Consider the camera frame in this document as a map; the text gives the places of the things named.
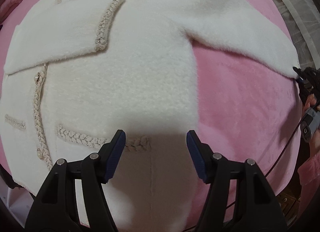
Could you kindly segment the person's right hand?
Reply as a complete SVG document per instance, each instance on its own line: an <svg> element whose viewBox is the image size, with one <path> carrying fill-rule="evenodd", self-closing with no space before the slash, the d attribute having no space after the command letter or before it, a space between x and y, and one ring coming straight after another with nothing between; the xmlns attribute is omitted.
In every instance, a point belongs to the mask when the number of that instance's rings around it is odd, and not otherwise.
<svg viewBox="0 0 320 232"><path fill-rule="evenodd" d="M310 157L319 152L319 102L314 94L309 95L302 112L301 131L309 144Z"/></svg>

